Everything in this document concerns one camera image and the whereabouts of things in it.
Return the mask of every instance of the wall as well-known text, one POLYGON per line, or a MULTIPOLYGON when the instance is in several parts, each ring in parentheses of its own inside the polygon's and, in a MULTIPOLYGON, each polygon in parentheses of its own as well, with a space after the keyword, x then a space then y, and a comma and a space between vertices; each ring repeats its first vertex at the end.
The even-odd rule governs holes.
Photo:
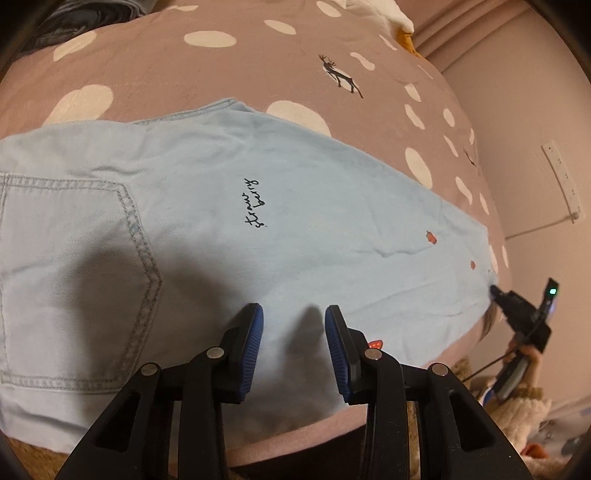
MULTIPOLYGON (((542 385, 560 402, 591 392, 591 84, 554 30, 529 8, 488 35, 444 75, 471 117, 483 172, 505 233, 514 290, 538 303, 561 284, 542 385), (541 144, 554 139, 589 216, 569 214, 541 144)), ((511 337, 499 325, 473 356, 484 365, 511 337)))

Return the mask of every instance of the electrical outlet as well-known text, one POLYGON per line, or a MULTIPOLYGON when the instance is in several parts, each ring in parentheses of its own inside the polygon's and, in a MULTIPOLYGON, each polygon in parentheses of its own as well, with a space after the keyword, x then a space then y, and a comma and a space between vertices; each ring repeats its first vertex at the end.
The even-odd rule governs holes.
POLYGON ((571 220, 573 223, 580 222, 585 218, 585 212, 581 200, 579 197, 579 191, 577 186, 574 184, 574 179, 569 172, 564 157, 560 154, 558 146, 554 140, 549 140, 542 145, 542 150, 546 155, 546 158, 554 170, 556 179, 562 189, 566 205, 571 214, 571 220))

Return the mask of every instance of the power cord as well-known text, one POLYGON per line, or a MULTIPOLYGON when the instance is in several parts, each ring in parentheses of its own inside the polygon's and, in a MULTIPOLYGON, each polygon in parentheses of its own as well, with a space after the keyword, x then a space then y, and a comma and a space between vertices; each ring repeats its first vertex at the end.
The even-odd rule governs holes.
POLYGON ((472 378, 474 378, 475 376, 477 376, 480 372, 486 370, 489 367, 492 367, 495 363, 500 362, 501 360, 503 360, 507 355, 512 355, 513 353, 515 353, 517 350, 519 350, 524 344, 520 343, 517 347, 515 347, 512 350, 509 350, 507 353, 503 353, 499 358, 494 359, 491 363, 486 364, 484 367, 482 367, 479 370, 476 370, 472 375, 468 375, 464 380, 461 380, 462 383, 467 382, 468 380, 471 380, 472 378))

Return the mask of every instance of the metal screw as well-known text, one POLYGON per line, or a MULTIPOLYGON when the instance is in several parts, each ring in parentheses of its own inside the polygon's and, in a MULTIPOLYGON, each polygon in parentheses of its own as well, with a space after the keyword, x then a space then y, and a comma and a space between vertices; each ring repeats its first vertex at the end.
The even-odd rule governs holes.
POLYGON ((365 358, 369 358, 370 360, 379 360, 382 358, 382 352, 377 348, 368 348, 364 355, 365 358))
POLYGON ((149 377, 158 371, 158 366, 156 364, 145 364, 140 371, 142 372, 142 375, 149 377))
POLYGON ((431 367, 431 370, 433 370, 433 373, 434 374, 439 375, 441 377, 445 377, 448 374, 448 372, 449 372, 448 367, 446 367, 443 364, 434 364, 431 367))
POLYGON ((223 348, 213 346, 207 351, 207 357, 212 359, 221 358, 225 353, 226 352, 224 352, 223 348))

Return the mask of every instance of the back pocket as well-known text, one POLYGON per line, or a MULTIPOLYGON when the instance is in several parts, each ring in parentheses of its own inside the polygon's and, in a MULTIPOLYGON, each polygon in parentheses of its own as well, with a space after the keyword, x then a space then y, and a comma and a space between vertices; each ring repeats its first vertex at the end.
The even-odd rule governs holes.
POLYGON ((123 184, 0 177, 0 380, 121 388, 162 279, 123 184))

